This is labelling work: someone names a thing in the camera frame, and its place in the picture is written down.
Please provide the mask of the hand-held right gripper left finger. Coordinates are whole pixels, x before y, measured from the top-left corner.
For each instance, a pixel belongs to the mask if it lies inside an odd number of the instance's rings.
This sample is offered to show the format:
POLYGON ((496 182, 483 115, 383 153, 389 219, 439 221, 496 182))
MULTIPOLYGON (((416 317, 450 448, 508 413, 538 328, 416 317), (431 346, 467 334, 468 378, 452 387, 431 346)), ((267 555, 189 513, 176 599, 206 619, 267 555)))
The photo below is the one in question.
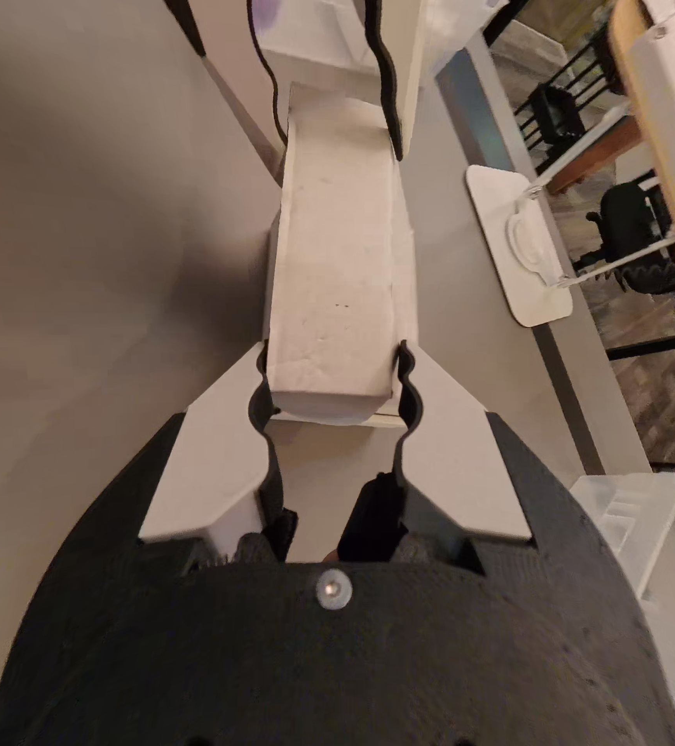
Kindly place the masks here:
POLYGON ((189 405, 138 534, 149 544, 201 539, 235 554, 240 539, 272 527, 284 509, 275 407, 257 342, 189 405))

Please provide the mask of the clear plastic container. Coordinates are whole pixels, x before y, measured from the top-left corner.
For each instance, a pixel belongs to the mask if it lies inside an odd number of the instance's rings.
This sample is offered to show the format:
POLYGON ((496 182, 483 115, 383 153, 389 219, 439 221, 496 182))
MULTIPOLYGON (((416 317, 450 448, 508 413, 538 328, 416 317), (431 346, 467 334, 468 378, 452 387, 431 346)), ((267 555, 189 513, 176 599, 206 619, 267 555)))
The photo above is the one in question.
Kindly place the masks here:
POLYGON ((571 493, 640 602, 675 702, 675 471, 584 476, 571 493))

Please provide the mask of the white cardboard box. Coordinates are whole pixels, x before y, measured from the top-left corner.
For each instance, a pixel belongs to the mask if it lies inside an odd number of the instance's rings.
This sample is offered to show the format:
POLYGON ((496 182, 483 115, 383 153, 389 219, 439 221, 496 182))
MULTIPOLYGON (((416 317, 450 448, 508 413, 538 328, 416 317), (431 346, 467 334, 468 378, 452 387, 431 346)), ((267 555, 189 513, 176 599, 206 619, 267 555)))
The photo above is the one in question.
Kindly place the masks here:
POLYGON ((267 379, 289 418, 398 427, 398 348, 417 341, 413 229, 379 106, 293 84, 267 379))

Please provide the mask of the white stand base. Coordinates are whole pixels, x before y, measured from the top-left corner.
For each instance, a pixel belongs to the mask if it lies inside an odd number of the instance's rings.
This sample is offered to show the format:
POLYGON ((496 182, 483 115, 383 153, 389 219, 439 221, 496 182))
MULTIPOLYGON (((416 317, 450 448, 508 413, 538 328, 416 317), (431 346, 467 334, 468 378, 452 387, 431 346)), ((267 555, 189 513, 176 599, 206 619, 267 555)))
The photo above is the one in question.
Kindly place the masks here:
POLYGON ((466 186, 513 318, 535 328, 573 312, 554 240, 523 174, 471 165, 466 186))

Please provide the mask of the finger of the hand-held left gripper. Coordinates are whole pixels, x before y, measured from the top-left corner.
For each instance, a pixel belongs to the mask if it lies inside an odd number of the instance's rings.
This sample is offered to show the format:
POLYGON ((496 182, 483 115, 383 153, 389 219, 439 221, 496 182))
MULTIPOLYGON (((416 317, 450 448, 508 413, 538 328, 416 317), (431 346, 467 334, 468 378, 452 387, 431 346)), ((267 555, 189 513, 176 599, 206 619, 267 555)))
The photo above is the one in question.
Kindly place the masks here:
POLYGON ((252 2, 189 4, 206 69, 250 144, 282 186, 287 136, 278 116, 277 80, 259 47, 252 2))
POLYGON ((380 106, 398 162, 416 118, 426 41, 426 1, 365 1, 366 42, 378 64, 380 106))

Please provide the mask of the black metal rack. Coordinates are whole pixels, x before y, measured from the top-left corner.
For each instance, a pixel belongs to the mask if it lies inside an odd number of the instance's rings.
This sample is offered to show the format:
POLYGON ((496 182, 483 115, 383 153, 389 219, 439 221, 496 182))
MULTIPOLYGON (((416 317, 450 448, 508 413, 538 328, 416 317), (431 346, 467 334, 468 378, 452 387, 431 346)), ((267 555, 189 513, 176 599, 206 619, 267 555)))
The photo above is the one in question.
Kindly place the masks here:
POLYGON ((541 146, 561 154, 586 132, 574 95, 548 83, 538 84, 513 114, 529 152, 541 146))

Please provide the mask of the light wooden board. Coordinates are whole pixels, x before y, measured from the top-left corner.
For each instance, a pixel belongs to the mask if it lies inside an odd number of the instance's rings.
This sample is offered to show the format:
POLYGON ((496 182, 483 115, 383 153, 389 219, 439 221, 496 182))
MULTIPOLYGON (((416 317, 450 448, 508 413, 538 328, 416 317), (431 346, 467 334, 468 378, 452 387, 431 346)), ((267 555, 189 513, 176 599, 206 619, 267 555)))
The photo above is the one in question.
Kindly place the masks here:
POLYGON ((675 223, 675 203, 671 192, 663 185, 663 171, 661 170, 658 153, 651 137, 647 116, 641 110, 643 97, 638 91, 635 66, 629 61, 628 53, 633 44, 645 33, 651 24, 644 2, 620 1, 615 2, 608 23, 608 38, 612 55, 616 61, 623 85, 631 99, 633 111, 640 126, 642 138, 648 143, 653 157, 654 168, 659 177, 663 194, 675 223))

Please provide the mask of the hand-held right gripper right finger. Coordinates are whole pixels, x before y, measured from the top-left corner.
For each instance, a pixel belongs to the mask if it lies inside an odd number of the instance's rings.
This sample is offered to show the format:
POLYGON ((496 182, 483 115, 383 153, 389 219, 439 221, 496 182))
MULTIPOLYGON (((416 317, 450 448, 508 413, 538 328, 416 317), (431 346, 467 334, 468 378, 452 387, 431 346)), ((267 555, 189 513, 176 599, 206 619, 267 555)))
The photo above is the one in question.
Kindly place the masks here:
POLYGON ((392 472, 404 526, 443 548, 471 538, 529 542, 532 531, 485 407, 407 340, 398 349, 398 378, 407 430, 392 472))

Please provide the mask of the black office chair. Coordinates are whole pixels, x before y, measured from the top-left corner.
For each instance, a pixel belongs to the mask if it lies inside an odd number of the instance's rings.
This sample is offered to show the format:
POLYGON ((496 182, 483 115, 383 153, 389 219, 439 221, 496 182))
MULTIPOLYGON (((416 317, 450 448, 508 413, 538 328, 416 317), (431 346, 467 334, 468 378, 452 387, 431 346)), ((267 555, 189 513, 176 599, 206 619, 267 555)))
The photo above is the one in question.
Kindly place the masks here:
MULTIPOLYGON (((583 254, 573 263, 580 273, 598 263, 613 263, 629 254, 667 239, 674 223, 658 185, 645 189, 634 180, 607 190, 600 210, 586 214, 598 229, 598 249, 583 254)), ((607 272, 623 291, 644 295, 675 292, 675 242, 607 272)))

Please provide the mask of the brown wooden table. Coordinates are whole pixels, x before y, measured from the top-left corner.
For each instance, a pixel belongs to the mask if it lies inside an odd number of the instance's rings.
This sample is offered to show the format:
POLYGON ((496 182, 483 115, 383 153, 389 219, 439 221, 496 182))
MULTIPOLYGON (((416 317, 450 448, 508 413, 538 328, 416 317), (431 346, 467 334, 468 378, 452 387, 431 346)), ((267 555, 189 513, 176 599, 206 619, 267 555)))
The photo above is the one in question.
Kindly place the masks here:
POLYGON ((611 166, 616 160, 640 145, 642 134, 638 121, 627 115, 617 122, 594 144, 564 166, 546 186, 549 195, 559 195, 583 183, 597 172, 611 166))

